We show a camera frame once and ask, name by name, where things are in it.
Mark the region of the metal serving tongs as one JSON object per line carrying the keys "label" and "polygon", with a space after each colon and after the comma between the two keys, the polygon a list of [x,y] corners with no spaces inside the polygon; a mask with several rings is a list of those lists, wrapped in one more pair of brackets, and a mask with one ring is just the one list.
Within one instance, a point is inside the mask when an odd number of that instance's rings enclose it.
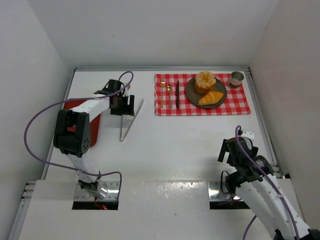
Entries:
{"label": "metal serving tongs", "polygon": [[138,108],[135,111],[134,116],[123,115],[121,117],[121,126],[120,126],[120,142],[124,142],[126,137],[128,136],[129,131],[131,130],[137,116],[139,115],[144,104],[144,99],[142,98]]}

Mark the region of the round orange bun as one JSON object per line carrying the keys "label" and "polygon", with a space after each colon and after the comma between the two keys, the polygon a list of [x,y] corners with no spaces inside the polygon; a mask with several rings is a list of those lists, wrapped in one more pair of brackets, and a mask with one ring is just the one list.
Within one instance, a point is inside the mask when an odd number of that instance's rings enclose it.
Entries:
{"label": "round orange bun", "polygon": [[202,71],[195,76],[194,89],[198,94],[205,95],[214,89],[215,75],[209,71]]}

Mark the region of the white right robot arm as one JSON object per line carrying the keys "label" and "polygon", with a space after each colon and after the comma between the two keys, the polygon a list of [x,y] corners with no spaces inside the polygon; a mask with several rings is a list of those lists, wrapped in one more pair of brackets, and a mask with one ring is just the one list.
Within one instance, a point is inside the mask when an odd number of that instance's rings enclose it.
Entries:
{"label": "white right robot arm", "polygon": [[225,177],[225,188],[237,195],[254,212],[273,240],[318,240],[320,231],[312,229],[295,211],[281,189],[274,170],[251,139],[236,136],[224,139],[218,161],[236,169]]}

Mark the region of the golden croissant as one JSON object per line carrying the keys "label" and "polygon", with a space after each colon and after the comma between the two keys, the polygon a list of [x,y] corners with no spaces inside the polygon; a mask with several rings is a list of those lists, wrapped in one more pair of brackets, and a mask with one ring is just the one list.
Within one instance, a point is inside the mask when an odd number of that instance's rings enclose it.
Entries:
{"label": "golden croissant", "polygon": [[224,94],[222,92],[211,90],[198,101],[198,104],[201,106],[214,105],[217,104],[223,96]]}

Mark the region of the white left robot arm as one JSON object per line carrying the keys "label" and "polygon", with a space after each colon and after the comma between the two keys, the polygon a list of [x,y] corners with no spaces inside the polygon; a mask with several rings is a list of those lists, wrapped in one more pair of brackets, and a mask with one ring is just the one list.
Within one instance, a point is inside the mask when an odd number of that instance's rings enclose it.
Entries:
{"label": "white left robot arm", "polygon": [[98,120],[106,110],[115,116],[135,116],[135,96],[127,90],[120,90],[125,84],[110,79],[93,94],[93,99],[81,100],[70,109],[61,109],[57,114],[53,145],[66,155],[76,168],[78,183],[86,193],[96,199],[103,199],[108,187],[102,182],[89,152],[92,146],[91,123]]}

